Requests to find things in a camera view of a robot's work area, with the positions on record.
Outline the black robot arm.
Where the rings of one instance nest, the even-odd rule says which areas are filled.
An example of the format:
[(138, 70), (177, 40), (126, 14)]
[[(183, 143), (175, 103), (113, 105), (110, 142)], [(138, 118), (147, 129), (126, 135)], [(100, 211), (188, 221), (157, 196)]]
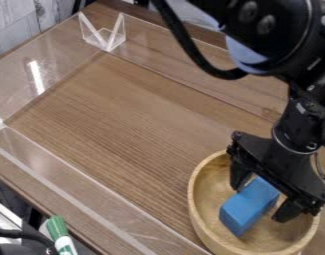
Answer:
[(325, 173), (316, 151), (325, 147), (325, 0), (187, 0), (217, 22), (232, 69), (201, 54), (165, 0), (151, 0), (196, 65), (212, 76), (237, 80), (272, 76), (288, 85), (284, 111), (271, 137), (235, 132), (227, 154), (229, 186), (240, 190), (258, 175), (286, 196), (272, 215), (284, 223), (325, 206)]

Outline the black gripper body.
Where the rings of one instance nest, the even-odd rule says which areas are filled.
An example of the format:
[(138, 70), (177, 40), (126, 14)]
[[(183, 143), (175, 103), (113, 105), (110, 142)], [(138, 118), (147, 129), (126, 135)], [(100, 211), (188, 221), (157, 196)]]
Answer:
[(325, 172), (318, 150), (325, 146), (315, 125), (276, 124), (271, 138), (235, 131), (227, 147), (229, 160), (253, 164), (253, 173), (290, 199), (308, 203), (316, 216), (325, 206)]

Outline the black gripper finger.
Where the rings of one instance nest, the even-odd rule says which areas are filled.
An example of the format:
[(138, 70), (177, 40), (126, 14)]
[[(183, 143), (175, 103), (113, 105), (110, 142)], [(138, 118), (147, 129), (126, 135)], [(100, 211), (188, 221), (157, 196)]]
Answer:
[(244, 184), (247, 183), (253, 173), (253, 164), (240, 162), (237, 160), (231, 161), (229, 166), (229, 186), (233, 191), (239, 192)]
[(310, 210), (307, 202), (299, 199), (286, 198), (274, 212), (271, 219), (278, 223), (286, 223)]

